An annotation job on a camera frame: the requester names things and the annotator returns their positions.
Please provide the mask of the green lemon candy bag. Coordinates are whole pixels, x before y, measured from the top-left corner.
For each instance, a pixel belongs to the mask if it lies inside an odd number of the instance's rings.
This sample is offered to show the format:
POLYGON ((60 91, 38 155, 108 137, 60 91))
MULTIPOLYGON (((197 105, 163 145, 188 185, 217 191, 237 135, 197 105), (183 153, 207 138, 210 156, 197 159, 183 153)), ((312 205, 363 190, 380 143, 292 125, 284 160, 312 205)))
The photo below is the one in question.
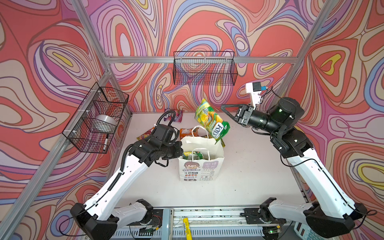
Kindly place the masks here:
POLYGON ((207 160, 208 158, 200 151, 184 152, 182 155, 184 160, 195 161, 195 160, 207 160))

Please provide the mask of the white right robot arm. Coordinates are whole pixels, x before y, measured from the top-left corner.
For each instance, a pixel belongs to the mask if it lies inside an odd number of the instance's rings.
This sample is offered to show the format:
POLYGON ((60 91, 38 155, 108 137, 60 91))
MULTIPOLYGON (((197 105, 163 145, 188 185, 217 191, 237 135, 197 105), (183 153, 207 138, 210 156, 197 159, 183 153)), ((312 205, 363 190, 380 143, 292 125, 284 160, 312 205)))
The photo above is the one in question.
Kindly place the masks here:
POLYGON ((243 127, 263 131, 274 148, 286 159, 286 167, 295 169, 316 197, 307 204, 287 203, 277 198, 264 201, 253 218, 264 222, 279 219, 308 225, 315 233, 329 239, 357 229, 356 220, 364 221, 368 210, 352 200, 321 162, 313 143, 295 125, 304 110, 292 98, 280 98, 267 112, 251 105, 222 105, 221 110, 243 127))

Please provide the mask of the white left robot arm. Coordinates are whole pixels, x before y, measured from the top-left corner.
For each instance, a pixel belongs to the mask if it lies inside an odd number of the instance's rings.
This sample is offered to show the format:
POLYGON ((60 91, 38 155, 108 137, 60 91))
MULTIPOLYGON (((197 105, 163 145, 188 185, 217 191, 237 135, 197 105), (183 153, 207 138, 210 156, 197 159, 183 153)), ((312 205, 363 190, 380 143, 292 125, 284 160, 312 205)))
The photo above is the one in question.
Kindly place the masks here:
POLYGON ((117 203, 132 183, 151 164, 169 161, 183 154, 180 131, 171 125, 156 124, 152 133, 123 152, 120 168, 84 204, 76 203, 70 213, 78 227, 91 240, 109 240, 116 230, 132 223, 149 224, 153 206, 143 199, 118 208, 117 203))

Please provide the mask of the white printed paper bag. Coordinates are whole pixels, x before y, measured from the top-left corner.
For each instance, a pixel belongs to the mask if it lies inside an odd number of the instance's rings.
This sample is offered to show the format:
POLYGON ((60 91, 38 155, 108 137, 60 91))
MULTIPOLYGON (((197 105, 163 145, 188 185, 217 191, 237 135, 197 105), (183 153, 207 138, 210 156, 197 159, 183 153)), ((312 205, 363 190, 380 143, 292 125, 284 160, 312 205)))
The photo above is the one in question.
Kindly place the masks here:
POLYGON ((181 157, 179 160, 179 176, 182 182, 209 182, 213 181, 219 175, 220 169, 224 163, 224 148, 220 143, 210 137, 207 132, 207 137, 184 137, 181 139, 182 149, 184 152, 200 151, 208 159, 207 160, 184 160, 181 157))

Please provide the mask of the yellow green Fox's candy bag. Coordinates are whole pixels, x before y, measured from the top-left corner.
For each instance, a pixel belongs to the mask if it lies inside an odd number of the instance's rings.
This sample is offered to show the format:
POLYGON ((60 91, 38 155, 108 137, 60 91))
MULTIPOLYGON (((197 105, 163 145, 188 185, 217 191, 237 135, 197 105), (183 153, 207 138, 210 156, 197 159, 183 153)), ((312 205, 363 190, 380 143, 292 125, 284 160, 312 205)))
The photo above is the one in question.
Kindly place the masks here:
POLYGON ((195 120, 207 130, 216 143, 220 143, 223 148, 226 146, 223 137, 229 132, 230 124, 220 117, 206 99, 198 106, 195 120))

